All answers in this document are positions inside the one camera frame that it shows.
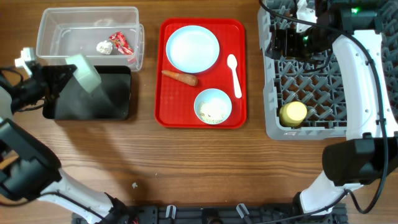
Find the black plastic tray bin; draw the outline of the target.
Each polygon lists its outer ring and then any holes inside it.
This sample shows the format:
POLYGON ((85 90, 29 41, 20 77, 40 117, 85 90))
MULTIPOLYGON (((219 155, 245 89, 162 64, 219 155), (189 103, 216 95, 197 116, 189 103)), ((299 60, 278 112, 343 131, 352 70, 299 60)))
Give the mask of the black plastic tray bin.
POLYGON ((42 115, 56 120, 123 120, 129 115, 131 70, 127 66, 96 65, 101 85, 87 93, 71 78, 59 98, 44 106, 42 115))

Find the rice grains pile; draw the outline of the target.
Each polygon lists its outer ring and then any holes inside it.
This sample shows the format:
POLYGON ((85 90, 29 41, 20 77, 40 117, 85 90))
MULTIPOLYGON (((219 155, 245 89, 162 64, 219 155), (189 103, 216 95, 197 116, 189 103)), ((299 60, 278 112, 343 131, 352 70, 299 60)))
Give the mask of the rice grains pile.
POLYGON ((203 101, 198 107, 199 118, 207 124, 223 122, 226 119, 227 112, 228 110, 222 101, 203 101))

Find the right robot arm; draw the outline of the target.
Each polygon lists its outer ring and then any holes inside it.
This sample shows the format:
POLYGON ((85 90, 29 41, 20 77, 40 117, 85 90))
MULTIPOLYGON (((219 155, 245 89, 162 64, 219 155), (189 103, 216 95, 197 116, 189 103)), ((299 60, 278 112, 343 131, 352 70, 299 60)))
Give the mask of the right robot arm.
POLYGON ((288 21, 294 29, 272 33, 266 55, 308 63, 313 54, 332 50, 345 93, 346 141, 328 146, 323 170, 298 193, 301 216, 322 216, 345 196, 378 181, 368 213, 397 167, 397 121, 392 113, 382 67, 382 1, 295 1, 288 21))

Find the red serving tray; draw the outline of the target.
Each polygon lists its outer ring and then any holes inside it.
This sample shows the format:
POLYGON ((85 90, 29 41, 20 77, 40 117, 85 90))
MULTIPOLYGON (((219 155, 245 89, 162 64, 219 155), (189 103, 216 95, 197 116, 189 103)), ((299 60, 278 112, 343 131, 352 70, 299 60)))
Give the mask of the red serving tray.
POLYGON ((215 128, 235 129, 244 124, 247 118, 246 97, 246 40, 245 28, 236 19, 215 18, 170 18, 163 22, 159 31, 159 56, 157 83, 155 89, 155 118, 168 128, 215 128), (179 28, 189 25, 202 26, 210 30, 220 44, 220 54, 215 64, 207 71, 198 74, 198 85, 189 86, 162 74, 163 70, 179 72, 166 56, 169 37, 179 28), (233 77, 227 66, 228 55, 233 54, 237 61, 237 75, 243 96, 234 96, 233 77), (208 125, 200 121, 194 111, 197 95, 208 88, 224 91, 231 99, 232 112, 221 124, 208 125))

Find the yellow plastic cup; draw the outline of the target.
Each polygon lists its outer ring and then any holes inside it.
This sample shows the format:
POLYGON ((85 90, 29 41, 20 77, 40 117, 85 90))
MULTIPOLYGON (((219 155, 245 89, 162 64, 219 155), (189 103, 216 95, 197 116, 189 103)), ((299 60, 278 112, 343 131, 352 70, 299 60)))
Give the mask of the yellow plastic cup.
POLYGON ((297 127, 307 116, 307 107, 299 102, 293 101, 281 107, 279 119, 283 126, 297 127))

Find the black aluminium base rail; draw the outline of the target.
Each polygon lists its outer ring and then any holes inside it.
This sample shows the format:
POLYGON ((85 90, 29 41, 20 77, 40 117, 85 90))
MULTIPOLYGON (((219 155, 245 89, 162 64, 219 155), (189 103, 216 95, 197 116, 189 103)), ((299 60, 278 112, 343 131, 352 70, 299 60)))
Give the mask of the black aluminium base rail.
POLYGON ((309 216, 296 220, 288 220, 295 214, 292 206, 287 203, 268 204, 261 207, 248 207, 248 215, 244 218, 235 207, 177 207, 167 209, 166 207, 146 206, 131 207, 134 220, 124 217, 120 223, 325 223, 325 224, 348 224, 346 205, 339 203, 324 216, 309 216))

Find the red snack wrapper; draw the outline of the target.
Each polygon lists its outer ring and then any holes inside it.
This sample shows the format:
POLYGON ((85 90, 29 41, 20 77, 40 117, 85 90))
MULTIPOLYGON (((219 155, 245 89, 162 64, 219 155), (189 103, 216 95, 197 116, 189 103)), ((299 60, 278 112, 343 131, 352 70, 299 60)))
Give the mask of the red snack wrapper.
POLYGON ((109 40, 116 46, 119 52, 128 56, 127 61, 129 63, 134 63, 136 61, 135 51, 131 48, 122 32, 116 32, 110 35, 109 40))

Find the orange carrot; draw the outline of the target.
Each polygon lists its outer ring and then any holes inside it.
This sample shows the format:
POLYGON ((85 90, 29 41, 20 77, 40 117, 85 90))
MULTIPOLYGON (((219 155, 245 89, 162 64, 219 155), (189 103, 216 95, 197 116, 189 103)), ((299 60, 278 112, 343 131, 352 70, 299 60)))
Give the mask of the orange carrot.
POLYGON ((198 78, 194 75, 190 75, 187 73, 171 72, 169 70, 163 70, 163 71, 161 71, 161 73, 169 78, 173 78, 174 80, 182 82, 186 85, 190 85, 190 86, 198 85, 198 78))

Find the white plastic spoon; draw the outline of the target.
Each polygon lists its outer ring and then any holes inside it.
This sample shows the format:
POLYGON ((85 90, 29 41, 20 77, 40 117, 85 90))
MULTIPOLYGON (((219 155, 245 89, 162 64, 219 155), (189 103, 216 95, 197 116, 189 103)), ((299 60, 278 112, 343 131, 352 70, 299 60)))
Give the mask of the white plastic spoon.
POLYGON ((227 66, 231 69, 231 73, 233 76, 233 88, 234 88, 234 95, 236 98, 242 98, 243 93, 239 84, 238 74, 237 74, 237 66, 238 61, 233 54, 229 54, 227 58, 227 66))

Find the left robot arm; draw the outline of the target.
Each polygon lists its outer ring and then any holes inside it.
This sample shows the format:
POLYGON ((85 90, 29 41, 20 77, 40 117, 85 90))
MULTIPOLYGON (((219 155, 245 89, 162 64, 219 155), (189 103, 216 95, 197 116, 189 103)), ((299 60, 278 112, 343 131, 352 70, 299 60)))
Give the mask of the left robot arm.
POLYGON ((12 86, 1 78, 1 195, 18 207, 39 200, 73 212, 73 222, 135 223, 136 216, 122 201, 97 192, 68 175, 45 144, 17 125, 12 116, 38 102, 54 102, 83 67, 78 64, 28 65, 32 73, 12 86))

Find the grey dishwasher rack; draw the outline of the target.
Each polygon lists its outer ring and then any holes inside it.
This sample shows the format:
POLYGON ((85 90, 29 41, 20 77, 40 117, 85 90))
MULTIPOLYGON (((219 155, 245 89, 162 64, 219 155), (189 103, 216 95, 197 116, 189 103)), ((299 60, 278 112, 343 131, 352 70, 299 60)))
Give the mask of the grey dishwasher rack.
MULTIPOLYGON (((382 66, 393 115, 397 114, 397 1, 381 7, 382 66)), ((340 69, 335 57, 321 71, 294 59, 264 57, 263 89, 266 133, 276 140, 320 140, 346 134, 346 102, 340 69), (307 116, 296 128, 283 126, 282 106, 300 101, 307 116)))

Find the white tissue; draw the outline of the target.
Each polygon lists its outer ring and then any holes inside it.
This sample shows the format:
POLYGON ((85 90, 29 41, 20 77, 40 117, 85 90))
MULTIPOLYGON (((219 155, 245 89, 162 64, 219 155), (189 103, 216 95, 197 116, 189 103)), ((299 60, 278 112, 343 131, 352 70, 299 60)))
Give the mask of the white tissue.
POLYGON ((96 51, 103 55, 110 55, 113 51, 113 43, 107 40, 104 40, 97 44, 96 51))

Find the light blue bowl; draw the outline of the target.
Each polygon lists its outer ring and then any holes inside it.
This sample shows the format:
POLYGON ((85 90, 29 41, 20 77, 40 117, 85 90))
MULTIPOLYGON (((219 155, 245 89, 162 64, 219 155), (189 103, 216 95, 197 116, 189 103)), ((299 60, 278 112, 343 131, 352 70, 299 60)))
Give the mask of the light blue bowl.
POLYGON ((197 118, 209 125, 224 123, 232 113, 232 101, 222 90, 209 88, 200 92, 193 104, 197 118))

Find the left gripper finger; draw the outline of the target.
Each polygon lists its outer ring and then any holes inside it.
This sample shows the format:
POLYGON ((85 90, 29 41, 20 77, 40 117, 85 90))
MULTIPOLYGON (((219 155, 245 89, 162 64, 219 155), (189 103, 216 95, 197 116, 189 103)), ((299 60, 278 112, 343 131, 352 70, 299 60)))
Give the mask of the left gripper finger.
POLYGON ((45 102, 55 101, 66 84, 73 77, 75 70, 46 70, 45 81, 47 88, 45 91, 45 102))
POLYGON ((71 78, 76 70, 76 65, 47 65, 42 67, 42 72, 46 78, 71 78))

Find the clear plastic bin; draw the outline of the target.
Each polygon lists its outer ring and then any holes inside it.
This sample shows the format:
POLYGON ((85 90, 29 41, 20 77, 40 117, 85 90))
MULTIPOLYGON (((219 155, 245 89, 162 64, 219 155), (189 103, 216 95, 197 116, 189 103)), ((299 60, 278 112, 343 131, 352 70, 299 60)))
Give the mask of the clear plastic bin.
POLYGON ((49 65, 62 65, 72 55, 83 54, 93 65, 123 65, 133 72, 142 68, 144 58, 144 26, 139 11, 133 6, 58 7, 44 11, 37 36, 36 55, 49 65), (109 55, 96 46, 121 32, 132 55, 124 55, 113 47, 109 55))

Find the light blue plate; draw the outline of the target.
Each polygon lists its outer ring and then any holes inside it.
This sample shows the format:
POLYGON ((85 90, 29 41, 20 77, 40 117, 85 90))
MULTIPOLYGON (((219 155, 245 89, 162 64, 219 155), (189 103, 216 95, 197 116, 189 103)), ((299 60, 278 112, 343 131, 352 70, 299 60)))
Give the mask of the light blue plate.
POLYGON ((181 72, 201 73, 220 55, 218 39, 202 26, 183 26, 171 34, 165 46, 169 62, 181 72))

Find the mint green bowl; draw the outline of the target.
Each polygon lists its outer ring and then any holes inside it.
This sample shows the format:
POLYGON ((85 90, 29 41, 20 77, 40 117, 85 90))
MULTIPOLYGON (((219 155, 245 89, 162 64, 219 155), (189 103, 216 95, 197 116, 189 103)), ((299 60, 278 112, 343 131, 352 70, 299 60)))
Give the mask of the mint green bowl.
POLYGON ((99 73, 85 55, 69 56, 65 59, 65 62, 67 65, 76 66, 73 76, 87 93, 92 93, 101 85, 99 73))

